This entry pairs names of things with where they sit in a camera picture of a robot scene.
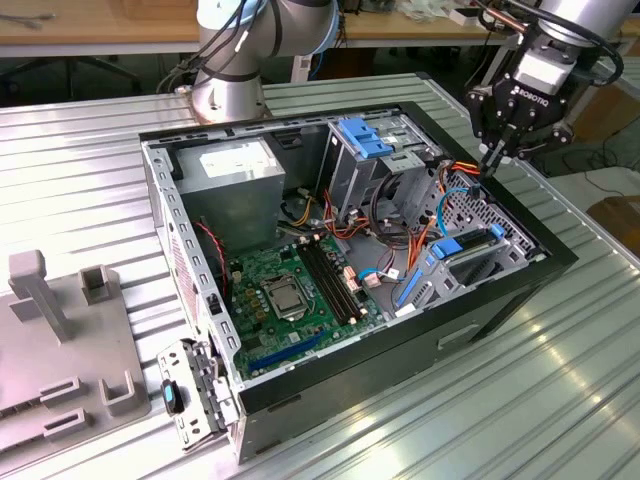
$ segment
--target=expansion slot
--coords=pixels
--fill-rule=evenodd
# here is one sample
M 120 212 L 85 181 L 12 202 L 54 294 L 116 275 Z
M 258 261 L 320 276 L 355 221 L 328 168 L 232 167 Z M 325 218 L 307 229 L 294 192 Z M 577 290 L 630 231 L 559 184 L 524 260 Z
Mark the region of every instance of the expansion slot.
M 311 350 L 315 347 L 318 342 L 322 339 L 324 332 L 320 332 L 314 335 L 311 338 L 308 338 L 302 342 L 298 342 L 295 345 L 291 345 L 290 347 L 285 348 L 284 350 L 280 350 L 279 352 L 272 353 L 271 355 L 267 355 L 266 357 L 262 357 L 258 360 L 249 363 L 250 370 L 260 370 L 261 368 L 267 368 L 273 365 L 274 363 L 282 362 L 287 358 L 291 358 L 294 355 L 297 355 L 302 352 L 306 352 L 307 350 Z
M 360 319 L 360 309 L 333 270 L 322 248 L 317 243 L 301 245 L 298 247 L 298 255 L 331 307 L 338 323 L 344 326 L 351 319 Z

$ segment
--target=black chair leg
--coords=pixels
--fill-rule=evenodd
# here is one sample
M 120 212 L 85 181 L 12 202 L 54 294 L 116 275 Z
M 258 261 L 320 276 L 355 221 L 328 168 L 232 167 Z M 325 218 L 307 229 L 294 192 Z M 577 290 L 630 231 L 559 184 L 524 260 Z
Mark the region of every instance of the black chair leg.
M 96 57 L 79 57 L 78 62 L 85 63 L 87 65 L 93 65 L 96 68 L 100 68 L 102 70 L 107 70 L 115 75 L 120 75 L 121 77 L 128 78 L 131 80 L 131 88 L 135 94 L 142 93 L 142 86 L 140 85 L 140 78 L 134 73 L 125 70 L 118 65 L 114 65 L 112 63 L 106 62 L 100 58 Z
M 0 82 L 4 82 L 9 80 L 11 77 L 15 75 L 19 75 L 20 73 L 29 72 L 31 70 L 35 70 L 36 68 L 44 67 L 45 65 L 49 65 L 57 61 L 56 58 L 36 58 L 34 60 L 29 60 L 26 63 L 18 65 L 17 67 L 10 68 L 6 72 L 0 73 Z

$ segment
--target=ribbed aluminum surface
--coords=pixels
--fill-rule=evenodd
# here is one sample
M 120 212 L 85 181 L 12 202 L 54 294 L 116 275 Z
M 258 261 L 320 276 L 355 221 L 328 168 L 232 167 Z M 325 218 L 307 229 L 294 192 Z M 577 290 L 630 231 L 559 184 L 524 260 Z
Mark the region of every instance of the ribbed aluminum surface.
M 266 96 L 276 115 L 414 100 L 475 154 L 464 112 L 413 75 L 277 85 Z M 0 257 L 37 247 L 51 276 L 98 262 L 118 270 L 153 408 L 16 478 L 638 477 L 638 271 L 518 166 L 498 177 L 580 257 L 567 275 L 484 342 L 247 465 L 226 439 L 183 456 L 155 354 L 188 331 L 136 133 L 193 123 L 170 95 L 0 113 Z

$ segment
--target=blue tab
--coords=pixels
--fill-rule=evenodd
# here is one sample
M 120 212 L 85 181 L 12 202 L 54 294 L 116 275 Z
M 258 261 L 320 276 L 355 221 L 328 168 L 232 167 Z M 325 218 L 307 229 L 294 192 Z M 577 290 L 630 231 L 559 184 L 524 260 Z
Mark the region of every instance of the blue tab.
M 404 303 L 404 301 L 407 299 L 407 297 L 411 293 L 411 290 L 413 290 L 413 287 L 415 287 L 416 283 L 418 283 L 418 280 L 420 280 L 420 277 L 422 277 L 422 270 L 417 269 L 416 273 L 414 273 L 413 277 L 411 277 L 411 281 L 409 282 L 409 285 L 407 285 L 407 288 L 404 289 L 404 292 L 402 292 L 402 295 L 400 295 L 400 298 L 396 302 L 397 307 L 399 307 Z
M 390 155 L 393 147 L 385 144 L 376 134 L 376 130 L 361 118 L 347 118 L 338 122 L 345 137 L 356 147 L 363 158 L 376 158 Z
M 498 225 L 497 223 L 491 225 L 490 231 L 496 238 L 504 237 L 504 228 L 502 228 L 502 226 Z
M 167 402 L 173 401 L 173 389 L 171 388 L 171 385 L 167 385 L 164 387 L 164 399 Z
M 462 247 L 455 238 L 445 238 L 436 243 L 431 249 L 440 260 L 451 255 L 461 252 Z

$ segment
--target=sticker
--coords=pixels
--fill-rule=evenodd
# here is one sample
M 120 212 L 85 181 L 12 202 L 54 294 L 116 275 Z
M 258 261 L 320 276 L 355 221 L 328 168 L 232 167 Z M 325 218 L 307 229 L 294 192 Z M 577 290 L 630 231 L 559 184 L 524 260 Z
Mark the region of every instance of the sticker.
M 400 275 L 400 270 L 396 270 L 395 268 L 390 268 L 387 272 L 387 277 L 392 278 L 393 280 L 397 280 L 398 275 Z
M 230 147 L 208 152 L 200 157 L 200 163 L 209 178 L 244 172 L 260 175 L 265 168 L 276 165 L 259 141 Z
M 407 313 L 415 312 L 415 310 L 416 307 L 413 306 L 413 303 L 409 303 L 396 312 L 396 317 L 400 318 Z

